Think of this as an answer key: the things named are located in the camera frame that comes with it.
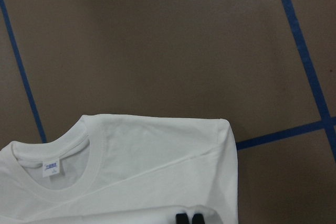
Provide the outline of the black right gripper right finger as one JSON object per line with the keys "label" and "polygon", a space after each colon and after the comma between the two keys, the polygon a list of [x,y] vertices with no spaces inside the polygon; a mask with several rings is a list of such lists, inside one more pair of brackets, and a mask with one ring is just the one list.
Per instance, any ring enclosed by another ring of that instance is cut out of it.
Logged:
{"label": "black right gripper right finger", "polygon": [[195,208],[192,215],[192,224],[205,224],[204,208]]}

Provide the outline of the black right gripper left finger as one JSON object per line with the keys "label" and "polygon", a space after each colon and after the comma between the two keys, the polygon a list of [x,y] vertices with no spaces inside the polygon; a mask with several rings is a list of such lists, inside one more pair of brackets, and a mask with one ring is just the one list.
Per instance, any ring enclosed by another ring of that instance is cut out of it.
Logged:
{"label": "black right gripper left finger", "polygon": [[184,208],[183,210],[179,210],[176,213],[175,223],[176,224],[189,224],[190,223],[187,208]]}

